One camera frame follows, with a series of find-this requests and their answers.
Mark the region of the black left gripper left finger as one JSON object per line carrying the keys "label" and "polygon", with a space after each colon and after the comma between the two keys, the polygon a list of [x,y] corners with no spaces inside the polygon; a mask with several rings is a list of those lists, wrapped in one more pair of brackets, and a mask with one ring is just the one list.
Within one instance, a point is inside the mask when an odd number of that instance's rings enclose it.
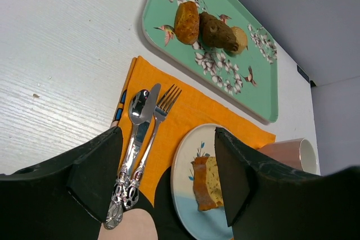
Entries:
{"label": "black left gripper left finger", "polygon": [[51,159],[1,174],[1,239],[97,239],[122,146],[116,126]]}

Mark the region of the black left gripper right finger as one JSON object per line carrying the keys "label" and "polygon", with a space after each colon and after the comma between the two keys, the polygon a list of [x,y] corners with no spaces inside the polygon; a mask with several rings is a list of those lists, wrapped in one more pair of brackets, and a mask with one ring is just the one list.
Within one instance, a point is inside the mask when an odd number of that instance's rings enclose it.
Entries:
{"label": "black left gripper right finger", "polygon": [[214,149],[235,239],[358,239],[359,167],[319,176],[216,128]]}

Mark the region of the sliced bread piece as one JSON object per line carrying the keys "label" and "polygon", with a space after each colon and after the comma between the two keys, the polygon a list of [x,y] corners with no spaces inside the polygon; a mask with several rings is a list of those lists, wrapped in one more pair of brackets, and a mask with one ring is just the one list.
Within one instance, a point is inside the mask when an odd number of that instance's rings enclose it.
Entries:
{"label": "sliced bread piece", "polygon": [[201,156],[192,162],[193,192],[199,211],[208,211],[224,206],[218,165],[215,156]]}

